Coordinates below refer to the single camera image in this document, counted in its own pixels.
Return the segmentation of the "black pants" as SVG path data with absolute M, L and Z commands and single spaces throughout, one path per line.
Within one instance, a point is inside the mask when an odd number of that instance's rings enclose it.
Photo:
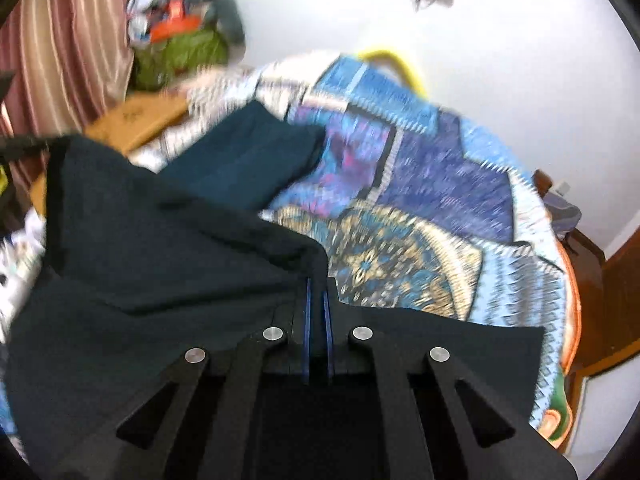
M 308 375 L 294 396 L 268 413 L 286 430 L 277 451 L 245 479 L 362 479 L 343 467 L 335 440 L 335 393 L 326 351 L 326 253 L 313 240 L 254 214 L 206 204 L 96 142 L 71 136 L 48 165 L 48 220 L 42 268 L 10 329 L 6 388 L 25 456 L 14 478 L 53 479 L 70 444 L 62 368 L 51 359 L 61 340 L 50 296 L 76 283 L 136 304 L 145 292 L 221 295 L 306 288 L 310 310 Z

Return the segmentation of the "patchwork blue bed quilt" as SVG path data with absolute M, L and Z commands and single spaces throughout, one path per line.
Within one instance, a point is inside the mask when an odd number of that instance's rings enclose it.
M 564 379 L 580 337 L 575 273 L 532 175 L 499 139 L 420 98 L 388 67 L 334 52 L 203 68 L 180 90 L 188 120 L 132 162 L 160 172 L 250 101 L 289 124 L 326 128 L 318 167 L 262 216 L 324 247 L 346 304 L 542 327 L 529 421 L 551 444 L 565 440 L 573 412 Z

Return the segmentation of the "grey bag on floor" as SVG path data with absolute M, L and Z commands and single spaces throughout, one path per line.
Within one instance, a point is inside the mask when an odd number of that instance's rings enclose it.
M 555 235 L 565 240 L 572 234 L 582 218 L 582 211 L 563 196 L 551 191 L 542 198 L 551 218 L 551 227 Z

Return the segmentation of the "dark teal folded garment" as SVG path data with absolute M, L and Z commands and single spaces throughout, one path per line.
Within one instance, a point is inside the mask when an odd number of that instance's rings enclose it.
M 291 125 L 252 101 L 209 128 L 160 176 L 216 205 L 257 212 L 314 171 L 324 142 L 326 128 Z

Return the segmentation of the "wooden lap desk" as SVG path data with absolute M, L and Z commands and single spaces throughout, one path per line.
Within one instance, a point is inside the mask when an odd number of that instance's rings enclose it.
M 180 122 L 188 108 L 186 96 L 178 91 L 134 92 L 88 125 L 82 135 L 128 155 Z

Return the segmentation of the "green fabric storage box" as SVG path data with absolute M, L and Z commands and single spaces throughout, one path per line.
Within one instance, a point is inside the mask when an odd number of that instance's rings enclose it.
M 227 65 L 229 47 L 219 32 L 201 29 L 134 49 L 132 86 L 157 91 L 201 66 Z

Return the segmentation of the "striped pink curtain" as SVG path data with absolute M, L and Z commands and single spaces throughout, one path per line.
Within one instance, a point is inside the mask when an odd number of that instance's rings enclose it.
M 128 0 L 17 0 L 1 25 L 2 136 L 78 132 L 122 102 Z

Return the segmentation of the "orange box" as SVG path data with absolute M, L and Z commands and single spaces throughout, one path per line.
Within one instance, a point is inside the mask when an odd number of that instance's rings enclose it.
M 186 0 L 166 0 L 151 13 L 150 43 L 156 44 L 173 36 L 194 32 L 202 23 L 200 14 L 188 11 Z

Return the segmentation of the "grey neck pillow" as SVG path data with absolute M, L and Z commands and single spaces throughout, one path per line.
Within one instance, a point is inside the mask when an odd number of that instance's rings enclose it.
M 245 30 L 235 0 L 184 0 L 187 6 L 207 4 L 203 25 L 214 28 L 224 38 L 232 63 L 240 62 L 246 51 Z

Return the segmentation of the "yellow foam bed rail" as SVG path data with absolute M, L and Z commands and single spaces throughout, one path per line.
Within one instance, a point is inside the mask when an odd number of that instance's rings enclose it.
M 413 93 L 424 100 L 428 99 L 426 88 L 418 72 L 397 52 L 388 49 L 370 49 L 360 51 L 357 58 L 370 64 L 388 67 Z

